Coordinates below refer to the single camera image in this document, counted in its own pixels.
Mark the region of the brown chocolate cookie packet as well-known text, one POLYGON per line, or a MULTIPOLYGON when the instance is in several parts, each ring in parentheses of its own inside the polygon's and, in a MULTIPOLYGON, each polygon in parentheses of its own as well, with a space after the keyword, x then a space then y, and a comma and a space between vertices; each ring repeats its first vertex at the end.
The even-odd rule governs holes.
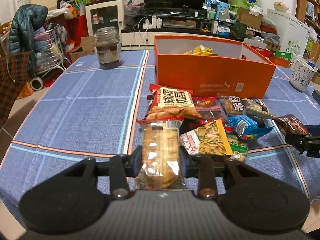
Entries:
POLYGON ((310 134, 306 126, 292 114, 277 117, 274 119, 274 122, 283 136, 287 134, 310 134))

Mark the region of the clear cracker packet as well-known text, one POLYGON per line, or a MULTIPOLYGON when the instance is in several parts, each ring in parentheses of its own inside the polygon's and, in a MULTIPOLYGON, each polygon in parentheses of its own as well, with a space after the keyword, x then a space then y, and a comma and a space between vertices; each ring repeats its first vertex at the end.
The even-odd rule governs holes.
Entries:
POLYGON ((142 167, 136 178, 141 190, 179 190, 184 188, 180 162, 182 118, 140 120, 143 130, 142 167))

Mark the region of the green cow biscuit packet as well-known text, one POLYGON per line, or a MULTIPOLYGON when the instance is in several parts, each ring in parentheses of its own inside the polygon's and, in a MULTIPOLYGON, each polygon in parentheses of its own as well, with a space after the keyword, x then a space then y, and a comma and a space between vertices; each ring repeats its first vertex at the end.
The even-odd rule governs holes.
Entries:
POLYGON ((232 150, 231 158, 244 162, 248 156, 247 144, 240 141, 238 137, 233 134, 227 134, 227 139, 232 150))

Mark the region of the white patterned cup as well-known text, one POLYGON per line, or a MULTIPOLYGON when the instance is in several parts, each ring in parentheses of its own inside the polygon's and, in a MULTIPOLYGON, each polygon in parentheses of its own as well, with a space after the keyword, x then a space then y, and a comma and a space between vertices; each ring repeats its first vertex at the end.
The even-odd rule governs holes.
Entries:
POLYGON ((300 92, 307 90, 316 71, 304 59, 297 58, 292 67, 289 83, 300 92))

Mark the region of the beige black snack bar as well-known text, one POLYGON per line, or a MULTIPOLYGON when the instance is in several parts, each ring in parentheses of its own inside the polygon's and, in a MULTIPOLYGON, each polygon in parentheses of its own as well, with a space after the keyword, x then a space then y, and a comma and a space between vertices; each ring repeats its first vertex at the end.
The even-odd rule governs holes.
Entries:
POLYGON ((251 100, 251 99, 242 99, 246 107, 246 113, 248 115, 257 116, 263 119, 274 119, 276 118, 275 115, 271 114, 267 107, 259 104, 258 102, 251 100))

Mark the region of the blue crinkled snack packet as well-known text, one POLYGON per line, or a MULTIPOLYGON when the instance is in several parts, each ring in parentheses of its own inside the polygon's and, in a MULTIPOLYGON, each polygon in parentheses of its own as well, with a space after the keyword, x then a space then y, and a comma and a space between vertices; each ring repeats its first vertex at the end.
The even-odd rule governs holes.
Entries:
POLYGON ((258 139, 270 133, 271 127, 259 127, 259 123, 247 115, 234 115, 228 117, 228 124, 233 128, 233 132, 241 140, 258 139))

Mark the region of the blue plaid tablecloth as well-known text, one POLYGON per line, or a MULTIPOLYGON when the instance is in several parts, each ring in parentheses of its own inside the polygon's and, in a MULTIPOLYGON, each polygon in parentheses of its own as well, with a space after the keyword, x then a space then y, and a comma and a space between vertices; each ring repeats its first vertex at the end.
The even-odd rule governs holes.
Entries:
MULTIPOLYGON (((108 160, 141 144, 136 119, 144 118, 154 83, 154 52, 122 51, 122 65, 102 70, 96 55, 79 58, 50 87, 14 136, 1 165, 1 200, 22 224, 18 203, 33 186, 84 158, 108 160)), ((291 70, 277 67, 262 100, 276 116, 292 114, 319 125, 319 104, 289 84, 291 70)), ((285 145, 274 121, 267 135, 248 142, 246 164, 319 200, 319 159, 285 145)))

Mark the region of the orange cardboard shoe box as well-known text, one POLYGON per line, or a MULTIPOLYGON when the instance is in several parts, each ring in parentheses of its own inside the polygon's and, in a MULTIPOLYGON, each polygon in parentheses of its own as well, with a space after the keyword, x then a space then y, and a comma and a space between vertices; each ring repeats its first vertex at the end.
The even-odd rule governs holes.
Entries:
POLYGON ((225 38, 155 36, 155 83, 194 96, 263 98, 276 66, 243 42, 225 38), (218 56, 184 55, 199 45, 218 56))

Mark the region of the brown cardboard box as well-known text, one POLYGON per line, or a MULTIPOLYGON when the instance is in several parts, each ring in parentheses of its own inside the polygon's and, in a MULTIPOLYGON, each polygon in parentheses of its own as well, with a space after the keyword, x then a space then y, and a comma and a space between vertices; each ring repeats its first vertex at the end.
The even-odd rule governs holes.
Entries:
POLYGON ((250 10, 238 8, 236 13, 236 20, 242 24, 247 25, 253 29, 260 29, 263 15, 257 12, 251 13, 250 10))

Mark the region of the red broad bean snack bag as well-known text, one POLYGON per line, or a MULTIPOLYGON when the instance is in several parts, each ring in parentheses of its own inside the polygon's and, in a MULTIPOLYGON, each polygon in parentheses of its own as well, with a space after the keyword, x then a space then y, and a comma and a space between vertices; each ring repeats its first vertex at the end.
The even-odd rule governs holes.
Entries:
POLYGON ((193 103, 193 90, 156 84, 149 85, 149 90, 152 93, 152 102, 146 114, 146 120, 178 118, 203 120, 193 103))

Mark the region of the plaid fabric chair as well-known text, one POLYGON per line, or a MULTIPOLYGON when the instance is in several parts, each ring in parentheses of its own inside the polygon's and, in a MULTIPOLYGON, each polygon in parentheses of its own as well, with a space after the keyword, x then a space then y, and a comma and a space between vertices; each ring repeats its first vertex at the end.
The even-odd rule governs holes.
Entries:
POLYGON ((6 123, 21 90, 33 74, 31 52, 25 51, 1 57, 0 122, 6 123))

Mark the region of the glass jar with dark contents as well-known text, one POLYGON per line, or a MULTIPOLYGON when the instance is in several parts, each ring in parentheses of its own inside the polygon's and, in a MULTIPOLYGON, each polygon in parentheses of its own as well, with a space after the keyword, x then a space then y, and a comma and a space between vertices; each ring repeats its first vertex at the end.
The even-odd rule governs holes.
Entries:
POLYGON ((94 35, 94 45, 101 69, 113 69, 120 66, 122 62, 121 44, 115 27, 98 29, 94 35))

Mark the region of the white tv stand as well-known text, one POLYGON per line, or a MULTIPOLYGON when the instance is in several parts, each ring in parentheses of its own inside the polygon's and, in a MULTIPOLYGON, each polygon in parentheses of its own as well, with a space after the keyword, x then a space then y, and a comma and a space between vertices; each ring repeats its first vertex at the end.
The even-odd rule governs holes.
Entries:
POLYGON ((154 46, 154 36, 193 36, 193 37, 218 37, 226 38, 229 40, 243 41, 244 39, 237 40, 234 36, 223 36, 212 33, 204 33, 199 30, 187 29, 141 29, 138 27, 125 28, 121 31, 120 39, 122 46, 125 48, 151 48, 154 46))

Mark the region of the teal puffer jacket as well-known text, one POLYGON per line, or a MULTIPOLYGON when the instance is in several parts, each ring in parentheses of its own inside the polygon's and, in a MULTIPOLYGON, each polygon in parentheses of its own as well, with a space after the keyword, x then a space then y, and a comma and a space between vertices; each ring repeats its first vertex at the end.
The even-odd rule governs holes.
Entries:
POLYGON ((48 8, 38 4, 19 7, 12 20, 9 32, 9 53, 35 50, 34 33, 40 29, 48 14, 48 8))

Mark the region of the white glass door cabinet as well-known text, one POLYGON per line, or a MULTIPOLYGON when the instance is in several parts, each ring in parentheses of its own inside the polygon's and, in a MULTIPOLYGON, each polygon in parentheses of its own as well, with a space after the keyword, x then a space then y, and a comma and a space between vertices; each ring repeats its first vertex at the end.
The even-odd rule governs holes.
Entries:
POLYGON ((88 35, 93 36, 98 29, 115 27, 121 40, 124 29, 123 0, 108 0, 88 4, 85 6, 88 35))

